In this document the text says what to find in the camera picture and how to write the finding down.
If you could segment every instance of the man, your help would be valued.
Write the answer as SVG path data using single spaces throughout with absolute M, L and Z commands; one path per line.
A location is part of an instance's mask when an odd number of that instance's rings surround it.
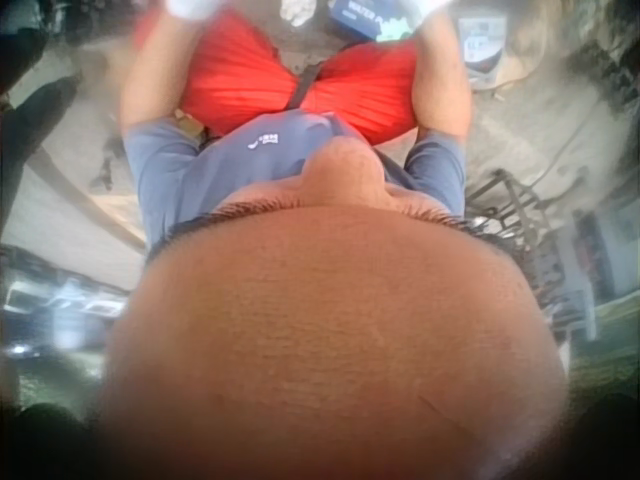
M 471 93 L 447 14 L 413 12 L 403 170 L 331 112 L 199 152 L 171 117 L 216 6 L 170 0 L 123 93 L 152 255 L 110 346 L 111 444 L 162 478 L 509 470 L 553 428 L 564 375 L 521 272 L 458 221 Z

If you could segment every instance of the box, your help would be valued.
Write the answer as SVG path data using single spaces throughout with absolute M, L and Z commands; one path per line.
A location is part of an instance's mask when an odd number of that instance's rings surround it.
M 366 38 L 384 42 L 411 35 L 397 0 L 334 0 L 331 17 Z

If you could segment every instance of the sleeve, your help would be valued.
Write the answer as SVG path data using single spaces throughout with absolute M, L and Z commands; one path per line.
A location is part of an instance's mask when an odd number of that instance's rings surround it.
M 411 149 L 405 171 L 418 190 L 445 205 L 456 216 L 465 209 L 465 153 L 451 136 L 430 133 Z
M 198 148 L 171 119 L 134 127 L 123 141 L 147 244 L 153 245 L 177 221 L 182 178 L 197 158 Z

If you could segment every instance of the logo on shirt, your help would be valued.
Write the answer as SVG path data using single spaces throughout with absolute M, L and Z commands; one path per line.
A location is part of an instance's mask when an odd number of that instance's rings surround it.
M 260 135 L 260 137 L 258 137 L 258 140 L 247 145 L 247 148 L 249 148 L 249 150 L 255 150 L 260 145 L 267 145 L 269 143 L 277 145 L 278 143 L 280 143 L 280 136 L 277 133 L 268 133 L 266 135 Z

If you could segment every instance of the t-shirt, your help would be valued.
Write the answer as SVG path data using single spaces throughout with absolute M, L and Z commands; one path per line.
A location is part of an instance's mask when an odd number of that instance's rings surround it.
M 148 246 L 247 185 L 300 175 L 307 159 L 336 136 L 362 138 L 333 114 L 302 110 L 262 115 L 203 151 L 171 119 L 131 129 L 124 145 Z M 404 169 L 378 155 L 389 183 L 430 195 L 462 216 L 465 157 L 452 137 L 428 135 L 413 147 Z

